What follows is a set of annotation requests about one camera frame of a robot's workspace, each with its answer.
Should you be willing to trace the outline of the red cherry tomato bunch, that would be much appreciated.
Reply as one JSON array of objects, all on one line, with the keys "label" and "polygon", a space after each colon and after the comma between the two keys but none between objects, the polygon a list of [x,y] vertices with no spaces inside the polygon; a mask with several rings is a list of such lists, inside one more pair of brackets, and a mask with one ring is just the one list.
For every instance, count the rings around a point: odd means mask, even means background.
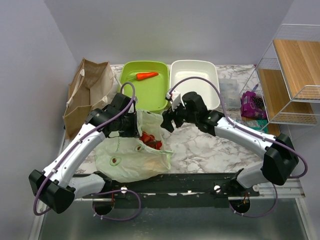
[{"label": "red cherry tomato bunch", "polygon": [[139,138],[145,145],[155,150],[160,150],[163,146],[161,140],[157,140],[154,135],[148,134],[145,131],[142,132],[142,136]]}]

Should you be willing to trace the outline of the green avocado print plastic bag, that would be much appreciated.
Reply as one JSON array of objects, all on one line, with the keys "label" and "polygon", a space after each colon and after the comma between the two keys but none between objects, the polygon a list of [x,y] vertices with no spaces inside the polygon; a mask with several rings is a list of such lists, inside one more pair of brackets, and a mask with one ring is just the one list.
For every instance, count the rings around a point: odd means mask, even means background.
[{"label": "green avocado print plastic bag", "polygon": [[[112,180],[120,183],[130,183],[146,180],[159,174],[167,173],[171,169],[173,152],[165,146],[161,134],[163,117],[160,114],[146,110],[137,110],[137,126],[139,137],[126,138],[114,134],[105,139],[94,149],[96,169]],[[145,145],[140,137],[142,132],[154,135],[162,142],[160,150]],[[162,161],[166,170],[162,173],[152,173],[143,170],[146,161]]]}]

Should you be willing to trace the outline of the yellow toy bell pepper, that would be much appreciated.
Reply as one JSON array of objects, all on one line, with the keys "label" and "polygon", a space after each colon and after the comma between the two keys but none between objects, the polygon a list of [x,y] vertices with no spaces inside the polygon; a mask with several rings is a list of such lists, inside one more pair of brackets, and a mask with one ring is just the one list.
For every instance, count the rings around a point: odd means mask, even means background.
[{"label": "yellow toy bell pepper", "polygon": [[147,173],[162,173],[166,171],[166,165],[162,161],[158,160],[147,160],[143,165],[143,170]]}]

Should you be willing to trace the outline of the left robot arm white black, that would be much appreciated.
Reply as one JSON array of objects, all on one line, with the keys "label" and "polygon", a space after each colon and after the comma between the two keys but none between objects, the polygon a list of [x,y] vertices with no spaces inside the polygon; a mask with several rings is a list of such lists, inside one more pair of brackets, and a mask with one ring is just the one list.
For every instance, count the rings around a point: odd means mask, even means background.
[{"label": "left robot arm white black", "polygon": [[90,194],[104,198],[110,194],[111,185],[100,173],[92,173],[82,179],[73,176],[88,155],[112,132],[121,137],[138,136],[135,98],[118,92],[110,104],[92,110],[76,137],[64,151],[42,171],[33,170],[28,179],[35,196],[33,212],[38,202],[47,205],[57,214],[63,213],[75,199]]}]

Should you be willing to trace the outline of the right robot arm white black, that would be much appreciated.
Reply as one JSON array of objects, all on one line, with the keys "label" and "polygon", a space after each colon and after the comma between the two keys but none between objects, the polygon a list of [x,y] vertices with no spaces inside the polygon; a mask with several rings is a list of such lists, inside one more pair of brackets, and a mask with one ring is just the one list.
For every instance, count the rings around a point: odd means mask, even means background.
[{"label": "right robot arm white black", "polygon": [[259,132],[227,118],[222,112],[209,110],[194,91],[173,96],[171,107],[162,113],[163,129],[173,132],[183,123],[194,124],[201,132],[230,140],[262,159],[262,163],[242,168],[235,174],[229,184],[234,195],[241,196],[261,183],[282,186],[290,178],[299,160],[292,152],[293,145],[287,135]]}]

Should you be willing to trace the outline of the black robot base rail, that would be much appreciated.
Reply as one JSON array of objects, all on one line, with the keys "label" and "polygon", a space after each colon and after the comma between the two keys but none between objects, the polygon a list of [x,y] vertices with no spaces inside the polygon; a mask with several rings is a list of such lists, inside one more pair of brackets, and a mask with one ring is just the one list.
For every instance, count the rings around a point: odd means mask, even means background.
[{"label": "black robot base rail", "polygon": [[236,184],[234,173],[166,173],[146,180],[120,183],[108,180],[102,195],[84,196],[99,210],[106,207],[133,209],[227,208],[229,199],[258,197],[258,190]]}]

